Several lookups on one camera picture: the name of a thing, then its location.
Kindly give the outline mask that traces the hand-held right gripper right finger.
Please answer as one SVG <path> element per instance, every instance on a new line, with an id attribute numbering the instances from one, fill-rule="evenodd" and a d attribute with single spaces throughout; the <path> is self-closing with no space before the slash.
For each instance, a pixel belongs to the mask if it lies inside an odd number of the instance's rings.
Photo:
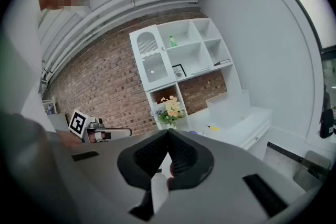
<path id="1" fill-rule="evenodd" d="M 259 175 L 291 206 L 305 191 L 250 152 L 204 136 L 183 135 L 207 147 L 214 156 L 210 175 L 194 189 L 170 192 L 154 216 L 155 224 L 257 224 L 268 215 L 243 178 Z"/>

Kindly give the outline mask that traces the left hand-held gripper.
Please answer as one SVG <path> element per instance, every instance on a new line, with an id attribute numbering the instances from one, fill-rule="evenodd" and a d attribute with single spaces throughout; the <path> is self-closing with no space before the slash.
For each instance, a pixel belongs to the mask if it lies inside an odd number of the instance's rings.
<path id="1" fill-rule="evenodd" d="M 86 113 L 74 110 L 68 129 L 77 135 L 82 143 L 90 143 L 88 132 L 95 132 L 103 129 L 104 124 L 101 118 L 90 116 Z M 129 128 L 107 128 L 104 130 L 104 138 L 126 138 L 132 135 Z"/>

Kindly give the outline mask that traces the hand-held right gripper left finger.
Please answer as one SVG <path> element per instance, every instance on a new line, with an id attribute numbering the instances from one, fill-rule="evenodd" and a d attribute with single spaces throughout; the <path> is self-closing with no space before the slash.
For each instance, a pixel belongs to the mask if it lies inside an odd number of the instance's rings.
<path id="1" fill-rule="evenodd" d="M 50 132 L 50 213 L 59 223 L 168 224 L 167 188 L 131 186 L 117 165 L 123 150 L 153 142 L 165 133 L 66 147 L 59 134 Z"/>

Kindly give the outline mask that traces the translucent plastic storage bin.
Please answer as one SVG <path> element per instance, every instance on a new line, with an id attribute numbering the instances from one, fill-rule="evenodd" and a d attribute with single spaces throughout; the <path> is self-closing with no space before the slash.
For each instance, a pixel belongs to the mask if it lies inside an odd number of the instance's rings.
<path id="1" fill-rule="evenodd" d="M 209 117 L 219 127 L 229 129 L 250 115 L 248 90 L 225 92 L 206 100 Z"/>

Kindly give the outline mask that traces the person's left forearm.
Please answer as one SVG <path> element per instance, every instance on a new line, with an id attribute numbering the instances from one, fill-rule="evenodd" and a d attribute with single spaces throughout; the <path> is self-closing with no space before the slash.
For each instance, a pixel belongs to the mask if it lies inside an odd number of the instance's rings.
<path id="1" fill-rule="evenodd" d="M 56 133 L 66 147 L 82 145 L 81 139 L 72 132 L 57 130 Z"/>

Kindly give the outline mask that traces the person's left hand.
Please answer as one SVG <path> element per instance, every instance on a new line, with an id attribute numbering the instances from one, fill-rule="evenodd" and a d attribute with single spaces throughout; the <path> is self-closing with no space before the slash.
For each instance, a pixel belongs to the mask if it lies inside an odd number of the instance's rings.
<path id="1" fill-rule="evenodd" d="M 105 139 L 105 132 L 89 132 L 88 138 L 90 143 L 101 142 Z"/>

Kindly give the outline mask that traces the yellow and blue flower bouquet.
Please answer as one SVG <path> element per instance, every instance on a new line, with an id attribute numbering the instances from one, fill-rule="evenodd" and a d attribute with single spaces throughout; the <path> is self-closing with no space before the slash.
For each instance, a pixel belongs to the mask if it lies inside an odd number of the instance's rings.
<path id="1" fill-rule="evenodd" d="M 182 104 L 176 96 L 162 97 L 158 102 L 154 103 L 154 108 L 151 111 L 151 116 L 154 117 L 160 124 L 176 128 L 176 122 L 184 118 Z"/>

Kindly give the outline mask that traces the white arched glass cabinet door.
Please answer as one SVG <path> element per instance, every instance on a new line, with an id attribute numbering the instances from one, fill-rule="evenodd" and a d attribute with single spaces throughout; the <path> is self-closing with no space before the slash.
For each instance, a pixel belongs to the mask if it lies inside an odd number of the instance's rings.
<path id="1" fill-rule="evenodd" d="M 144 76 L 143 82 L 154 83 L 167 77 L 162 54 L 153 33 L 145 31 L 137 40 L 139 51 L 139 72 Z"/>

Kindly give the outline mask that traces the black-framed leaf picture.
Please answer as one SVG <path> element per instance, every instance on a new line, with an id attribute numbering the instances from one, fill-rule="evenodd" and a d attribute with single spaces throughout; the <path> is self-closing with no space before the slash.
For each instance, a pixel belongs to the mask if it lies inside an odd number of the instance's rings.
<path id="1" fill-rule="evenodd" d="M 184 71 L 184 68 L 181 64 L 174 65 L 172 68 L 177 80 L 186 78 L 186 72 Z"/>

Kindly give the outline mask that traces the white shelf unit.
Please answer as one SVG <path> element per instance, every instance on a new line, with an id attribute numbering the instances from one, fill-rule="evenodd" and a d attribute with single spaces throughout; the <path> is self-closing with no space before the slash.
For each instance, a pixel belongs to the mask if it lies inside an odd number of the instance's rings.
<path id="1" fill-rule="evenodd" d="M 181 102 L 184 112 L 184 118 L 176 122 L 177 129 L 212 131 L 206 125 L 223 128 L 211 121 L 206 100 L 227 91 L 240 91 L 242 87 L 229 50 L 212 20 L 179 20 L 132 32 L 130 41 L 138 71 L 140 64 L 136 43 L 138 36 L 145 31 L 154 34 L 167 70 L 167 77 L 154 83 L 143 82 L 144 76 L 139 72 L 151 110 L 162 97 L 173 95 Z M 170 45 L 171 35 L 175 38 L 176 47 Z M 214 66 L 226 59 L 231 62 Z M 186 78 L 177 80 L 172 67 L 178 64 L 183 66 Z M 190 76 L 192 72 L 206 67 L 210 70 Z"/>

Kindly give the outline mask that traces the white illustrated book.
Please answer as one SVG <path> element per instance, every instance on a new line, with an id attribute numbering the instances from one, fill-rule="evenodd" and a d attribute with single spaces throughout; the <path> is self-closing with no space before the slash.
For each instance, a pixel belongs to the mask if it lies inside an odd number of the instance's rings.
<path id="1" fill-rule="evenodd" d="M 194 71 L 194 72 L 192 72 L 192 73 L 190 74 L 190 76 L 195 76 L 195 75 L 200 74 L 200 73 L 203 73 L 203 72 L 205 72 L 205 71 L 207 71 L 207 70 L 210 70 L 210 67 L 206 67 L 206 68 L 200 69 L 200 70 L 198 70 L 198 71 Z"/>

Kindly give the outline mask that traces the person's light shirt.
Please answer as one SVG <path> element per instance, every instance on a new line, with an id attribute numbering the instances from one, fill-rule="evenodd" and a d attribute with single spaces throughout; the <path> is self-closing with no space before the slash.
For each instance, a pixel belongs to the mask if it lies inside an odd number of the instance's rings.
<path id="1" fill-rule="evenodd" d="M 43 124 L 40 74 L 36 9 L 12 7 L 0 24 L 0 110 Z"/>

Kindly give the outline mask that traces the black bag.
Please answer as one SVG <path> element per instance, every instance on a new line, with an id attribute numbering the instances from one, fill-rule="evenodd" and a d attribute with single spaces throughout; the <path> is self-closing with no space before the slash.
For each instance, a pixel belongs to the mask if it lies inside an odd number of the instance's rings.
<path id="1" fill-rule="evenodd" d="M 332 109 L 326 109 L 321 114 L 320 137 L 325 139 L 334 134 L 334 114 Z"/>

